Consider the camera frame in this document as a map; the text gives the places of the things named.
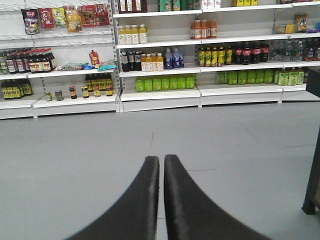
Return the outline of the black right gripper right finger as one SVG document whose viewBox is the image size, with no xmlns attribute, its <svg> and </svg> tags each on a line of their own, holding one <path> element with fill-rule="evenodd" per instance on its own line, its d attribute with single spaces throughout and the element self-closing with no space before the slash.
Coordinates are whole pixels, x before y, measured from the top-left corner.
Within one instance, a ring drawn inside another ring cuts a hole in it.
<svg viewBox="0 0 320 240">
<path fill-rule="evenodd" d="M 212 201 L 175 154 L 164 158 L 164 207 L 170 240 L 265 240 Z"/>
</svg>

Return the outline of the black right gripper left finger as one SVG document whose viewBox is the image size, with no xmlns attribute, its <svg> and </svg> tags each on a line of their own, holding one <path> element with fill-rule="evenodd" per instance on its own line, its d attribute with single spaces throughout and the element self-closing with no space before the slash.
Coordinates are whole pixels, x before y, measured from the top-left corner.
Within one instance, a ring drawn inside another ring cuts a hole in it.
<svg viewBox="0 0 320 240">
<path fill-rule="evenodd" d="M 157 232 L 160 162 L 147 156 L 122 196 L 69 240 L 154 240 Z"/>
</svg>

